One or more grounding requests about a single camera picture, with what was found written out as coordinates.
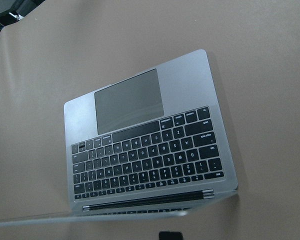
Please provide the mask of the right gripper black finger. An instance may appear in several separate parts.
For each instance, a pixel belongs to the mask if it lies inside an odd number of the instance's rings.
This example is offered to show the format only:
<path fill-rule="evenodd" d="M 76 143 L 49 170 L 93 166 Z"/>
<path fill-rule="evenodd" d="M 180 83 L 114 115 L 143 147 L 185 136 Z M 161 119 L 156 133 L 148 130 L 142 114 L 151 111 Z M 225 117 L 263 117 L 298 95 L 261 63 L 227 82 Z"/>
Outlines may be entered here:
<path fill-rule="evenodd" d="M 177 231 L 161 231 L 158 237 L 159 240 L 183 240 L 183 234 Z"/>

